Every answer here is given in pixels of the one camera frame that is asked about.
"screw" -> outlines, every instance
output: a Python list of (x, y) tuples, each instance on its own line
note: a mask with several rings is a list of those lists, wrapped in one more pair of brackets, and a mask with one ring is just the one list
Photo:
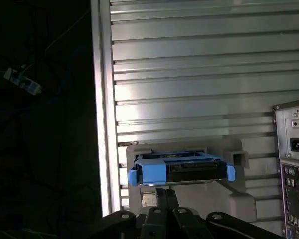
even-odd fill
[(214, 214), (213, 219), (220, 220), (220, 219), (222, 219), (222, 216), (219, 214)]
[(178, 211), (179, 211), (179, 213), (186, 213), (187, 212), (185, 208), (180, 208), (180, 209), (178, 209)]

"white connector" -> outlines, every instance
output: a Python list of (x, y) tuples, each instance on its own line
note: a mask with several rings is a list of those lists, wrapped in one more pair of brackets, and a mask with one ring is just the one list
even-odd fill
[(40, 84), (22, 75), (22, 72), (17, 76), (14, 75), (16, 73), (17, 73), (16, 70), (12, 68), (8, 68), (8, 70), (6, 71), (3, 77), (7, 80), (10, 80), (12, 83), (19, 86), (20, 88), (25, 89), (26, 91), (28, 91), (30, 94), (34, 96), (42, 92), (42, 86)]

